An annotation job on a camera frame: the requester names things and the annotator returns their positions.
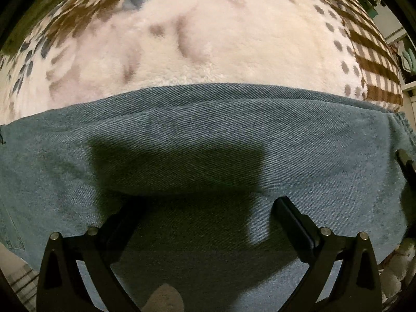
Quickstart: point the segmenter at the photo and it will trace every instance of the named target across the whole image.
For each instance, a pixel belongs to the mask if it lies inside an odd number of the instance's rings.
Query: white shelf
[[[386,37],[386,42],[388,45],[391,45],[393,42],[396,42],[407,35],[406,30],[402,27],[396,30],[394,33]]]
[[[402,91],[409,91],[413,88],[416,88],[416,81],[410,82],[405,84],[404,86],[401,86]]]

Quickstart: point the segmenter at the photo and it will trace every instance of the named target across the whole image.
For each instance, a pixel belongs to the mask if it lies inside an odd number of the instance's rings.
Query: metal screw
[[[98,233],[98,228],[96,227],[90,227],[87,231],[87,235],[89,236],[95,236]]]
[[[369,239],[369,236],[366,232],[360,232],[360,238],[363,240]]]
[[[321,228],[320,231],[324,236],[329,236],[332,233],[331,229],[326,228],[326,227]]]
[[[51,234],[51,239],[52,240],[56,241],[58,238],[59,238],[59,232],[54,232],[54,233]]]

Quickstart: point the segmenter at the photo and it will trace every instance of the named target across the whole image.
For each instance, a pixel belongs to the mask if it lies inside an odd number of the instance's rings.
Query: denim jeans
[[[399,148],[416,156],[404,115],[325,93],[149,88],[0,134],[0,240],[36,270],[53,231],[83,234],[127,198],[149,198],[112,266],[138,306],[168,283],[186,311],[277,311],[307,269],[270,217],[278,196],[336,234],[367,232],[379,262],[416,214],[394,159]]]

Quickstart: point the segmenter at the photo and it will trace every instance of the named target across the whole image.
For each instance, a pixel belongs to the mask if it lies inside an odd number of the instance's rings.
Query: fuzzy blanket
[[[0,123],[141,88],[207,82],[317,90],[392,110],[403,102],[396,62],[356,0],[53,7],[16,52],[3,53]],[[11,36],[6,49],[19,40]]]

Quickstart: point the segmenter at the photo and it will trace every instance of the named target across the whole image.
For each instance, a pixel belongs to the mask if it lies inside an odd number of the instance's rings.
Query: black clamp
[[[103,303],[110,312],[140,312],[109,265],[119,260],[143,212],[139,199],[130,201],[98,228],[77,237],[51,234],[42,260],[37,291],[39,312],[99,312],[87,293],[77,260],[83,260]],[[301,214],[287,197],[272,211],[302,262],[310,265],[302,281],[279,312],[381,312],[381,288],[376,258],[365,232],[336,236]],[[330,296],[317,303],[336,260],[343,260]]]
[[[416,162],[411,160],[407,152],[403,149],[396,151],[396,159],[407,183],[409,183],[413,191],[416,191]]]
[[[273,213],[298,257],[310,265],[279,312],[381,312],[381,285],[374,250],[367,233],[335,235],[299,212],[287,197],[278,198]],[[342,260],[327,299],[317,303],[336,260]]]

